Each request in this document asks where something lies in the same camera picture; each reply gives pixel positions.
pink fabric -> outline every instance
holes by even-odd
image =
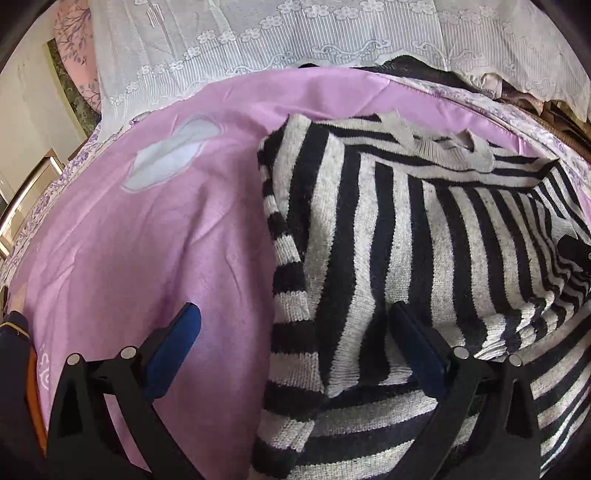
[[[88,104],[100,112],[99,76],[88,0],[60,0],[54,31],[64,68]]]
[[[585,195],[585,192],[582,191],[576,185],[573,185],[574,191],[577,193],[577,197],[579,198],[579,203],[581,204],[581,210],[585,215],[585,220],[587,220],[587,225],[591,226],[591,199]]]
[[[441,132],[470,128],[535,156],[513,134],[451,101],[385,76],[322,68],[208,85],[115,141],[63,192],[11,284],[13,292],[27,288],[24,314],[33,326],[46,423],[70,353],[110,358],[139,345],[192,301],[202,311],[202,332],[155,407],[208,480],[244,478],[274,314],[257,146],[290,113],[323,119],[393,109]],[[178,135],[192,119],[219,133],[174,177],[130,193],[138,152]],[[131,459],[141,465],[120,414],[114,416]]]

white lace curtain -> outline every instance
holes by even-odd
[[[530,0],[95,0],[102,138],[209,82],[308,61],[367,66],[412,55],[482,87],[497,74],[579,118],[590,82]]]

pink floral pillow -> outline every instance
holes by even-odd
[[[54,30],[66,71],[88,104],[100,112],[99,76],[88,0],[60,0]]]

knit texture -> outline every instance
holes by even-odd
[[[582,422],[591,279],[556,248],[562,235],[590,242],[578,199],[559,161],[467,143],[395,112],[295,115],[261,143],[278,267],[251,479],[380,478],[396,465],[437,405],[388,331],[399,300],[478,358],[523,353],[543,469]]]

metal handle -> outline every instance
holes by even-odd
[[[10,200],[8,206],[0,216],[0,237],[4,235],[18,207],[48,165],[51,165],[58,176],[64,172],[64,165],[57,159],[57,157],[48,155],[41,159],[35,168],[31,170],[31,173],[27,176],[22,185],[18,188],[17,192],[14,194],[14,197],[12,197],[12,200]],[[6,260],[9,254],[10,250],[0,241],[0,258]]]

